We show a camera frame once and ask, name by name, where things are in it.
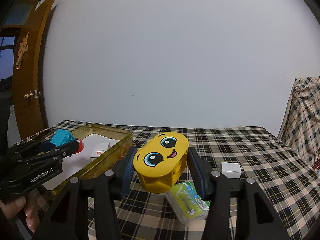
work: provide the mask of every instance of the cartoon eye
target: cartoon eye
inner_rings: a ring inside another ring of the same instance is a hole
[[[165,137],[161,140],[161,145],[166,148],[175,147],[177,139],[174,137]]]
[[[145,165],[155,167],[158,163],[163,161],[163,156],[160,153],[148,153],[143,161]]]

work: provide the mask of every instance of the cyan toy block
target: cyan toy block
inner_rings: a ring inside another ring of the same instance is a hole
[[[60,146],[74,140],[75,138],[72,136],[72,134],[69,131],[59,129],[55,133],[55,135],[53,136],[50,142],[53,143],[55,146]]]

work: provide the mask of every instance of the checkered cloth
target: checkered cloth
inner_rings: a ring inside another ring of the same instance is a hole
[[[53,128],[74,130],[85,122],[63,121]],[[158,133],[184,134],[202,159],[216,169],[220,162],[239,163],[246,176],[255,178],[279,213],[292,239],[302,239],[320,210],[320,178],[306,162],[262,127],[189,129],[110,125],[132,131],[133,145],[142,147]],[[188,169],[178,182],[191,180]],[[163,194],[151,194],[140,185],[136,174],[129,195],[116,202],[123,239],[201,239],[205,220],[184,227]],[[49,204],[44,192],[36,192],[43,214]],[[89,239],[95,239],[94,205],[88,206]],[[235,238],[236,200],[231,200],[229,239]]]
[[[308,164],[315,164],[320,146],[320,77],[294,82],[278,138]]]

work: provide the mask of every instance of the wooden door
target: wooden door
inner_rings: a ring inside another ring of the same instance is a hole
[[[38,90],[38,62],[45,23],[54,0],[45,0],[22,26],[14,52],[12,99],[21,139],[44,129]]]

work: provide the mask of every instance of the human hand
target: human hand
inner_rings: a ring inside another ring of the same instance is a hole
[[[0,200],[0,208],[7,219],[13,218],[24,207],[24,213],[26,214],[26,223],[28,228],[34,233],[39,225],[38,213],[35,209],[35,199],[32,195],[17,198],[15,201],[3,203]]]

